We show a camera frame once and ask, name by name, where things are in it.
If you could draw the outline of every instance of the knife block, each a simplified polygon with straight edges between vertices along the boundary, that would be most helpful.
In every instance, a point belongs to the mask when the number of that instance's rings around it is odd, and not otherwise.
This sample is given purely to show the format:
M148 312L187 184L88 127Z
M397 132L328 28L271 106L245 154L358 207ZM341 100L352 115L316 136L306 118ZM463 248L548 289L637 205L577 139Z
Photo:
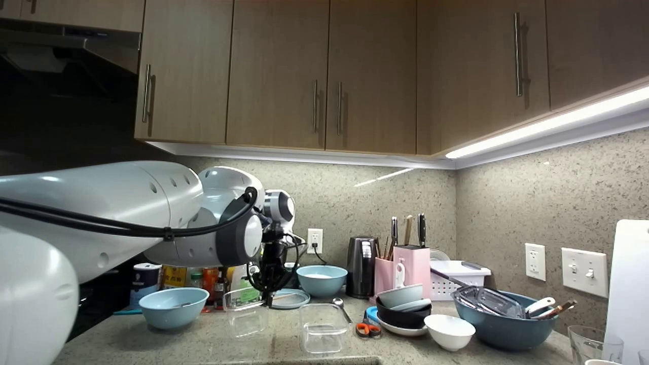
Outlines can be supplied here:
M393 280L400 285L397 277L403 277L403 285L422 285L424 298L431 298L431 280L430 280L430 249L420 246L395 246L393 248L393 266L403 268L395 272Z

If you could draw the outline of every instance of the plate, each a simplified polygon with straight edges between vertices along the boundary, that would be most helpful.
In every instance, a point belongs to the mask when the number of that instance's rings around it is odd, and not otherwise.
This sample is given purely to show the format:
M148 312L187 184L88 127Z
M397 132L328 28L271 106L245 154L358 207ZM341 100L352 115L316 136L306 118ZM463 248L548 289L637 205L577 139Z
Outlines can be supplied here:
M311 302L311 297L299 287L284 287L271 294L271 309L300 309Z
M425 334L425 326L422 329L403 329L403 326L393 326L390 322L384 322L380 316L377 316L380 325L388 330L388 333L393 333L393 334L400 334L400 337L422 337Z

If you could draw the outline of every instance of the cutting board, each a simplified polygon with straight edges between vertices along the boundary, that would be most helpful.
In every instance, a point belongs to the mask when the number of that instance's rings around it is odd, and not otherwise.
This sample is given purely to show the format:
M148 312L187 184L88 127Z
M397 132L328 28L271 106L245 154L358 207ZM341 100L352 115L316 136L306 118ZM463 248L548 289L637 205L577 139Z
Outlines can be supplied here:
M625 365L638 365L649 349L649 222L616 223L607 333L625 340Z

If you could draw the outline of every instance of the spoon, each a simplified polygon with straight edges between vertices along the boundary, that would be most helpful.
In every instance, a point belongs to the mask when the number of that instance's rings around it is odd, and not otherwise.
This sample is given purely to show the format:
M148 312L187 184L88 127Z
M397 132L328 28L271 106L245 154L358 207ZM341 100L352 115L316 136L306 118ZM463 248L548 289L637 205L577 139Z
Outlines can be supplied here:
M341 312L345 314L346 322L351 322L351 316L345 311L345 301L341 298L332 298L332 304L341 309Z

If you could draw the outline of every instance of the dish rack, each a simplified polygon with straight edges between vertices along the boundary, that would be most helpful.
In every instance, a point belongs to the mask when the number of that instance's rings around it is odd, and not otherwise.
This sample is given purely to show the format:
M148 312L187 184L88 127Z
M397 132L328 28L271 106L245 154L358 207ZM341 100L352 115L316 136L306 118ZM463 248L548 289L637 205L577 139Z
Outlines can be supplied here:
M460 260L442 260L442 261L430 261L430 268L456 277L468 285L485 285L485 277L491 275L489 268L473 268L465 266ZM452 291L458 287L458 283L449 281L436 274L430 272L431 281L431 297L430 301L452 301Z

